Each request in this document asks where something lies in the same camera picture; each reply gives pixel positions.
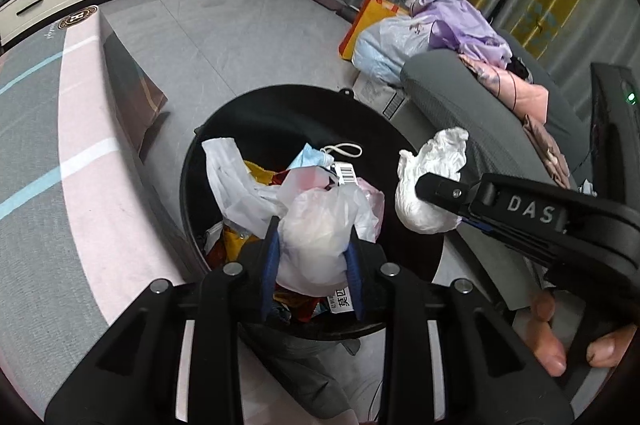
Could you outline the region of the person's right hand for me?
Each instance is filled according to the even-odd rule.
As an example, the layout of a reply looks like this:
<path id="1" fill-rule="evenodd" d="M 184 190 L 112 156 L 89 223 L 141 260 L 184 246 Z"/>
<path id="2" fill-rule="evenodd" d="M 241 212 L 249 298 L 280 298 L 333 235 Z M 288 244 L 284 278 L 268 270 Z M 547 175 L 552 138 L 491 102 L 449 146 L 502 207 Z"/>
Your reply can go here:
<path id="1" fill-rule="evenodd" d="M 555 314 L 554 297 L 548 291 L 540 292 L 533 298 L 530 311 L 532 316 L 526 324 L 525 344 L 550 376 L 560 377 L 566 370 L 566 353 L 550 325 Z M 590 367 L 617 367 L 637 330 L 635 325 L 629 325 L 593 341 L 586 352 Z"/>

